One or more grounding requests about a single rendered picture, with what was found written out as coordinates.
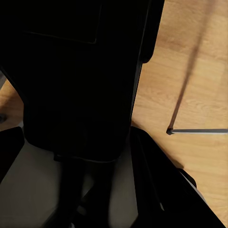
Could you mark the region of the digital camera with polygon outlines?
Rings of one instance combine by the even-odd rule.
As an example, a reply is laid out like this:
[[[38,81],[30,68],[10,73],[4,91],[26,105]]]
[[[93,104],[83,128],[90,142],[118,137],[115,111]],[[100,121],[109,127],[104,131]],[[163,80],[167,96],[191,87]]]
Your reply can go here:
[[[0,70],[28,143],[54,161],[120,159],[165,0],[0,0]]]

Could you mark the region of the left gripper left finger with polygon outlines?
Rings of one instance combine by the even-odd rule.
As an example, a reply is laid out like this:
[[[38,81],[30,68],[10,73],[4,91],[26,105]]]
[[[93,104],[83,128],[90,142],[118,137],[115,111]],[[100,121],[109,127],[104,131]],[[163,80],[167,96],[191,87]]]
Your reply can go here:
[[[0,183],[25,144],[20,126],[0,132]]]

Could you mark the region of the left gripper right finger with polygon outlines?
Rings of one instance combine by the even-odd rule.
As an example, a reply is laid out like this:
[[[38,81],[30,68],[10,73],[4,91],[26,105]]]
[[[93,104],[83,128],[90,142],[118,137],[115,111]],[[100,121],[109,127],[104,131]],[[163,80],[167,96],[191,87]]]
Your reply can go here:
[[[140,228],[226,228],[146,131],[130,148]]]

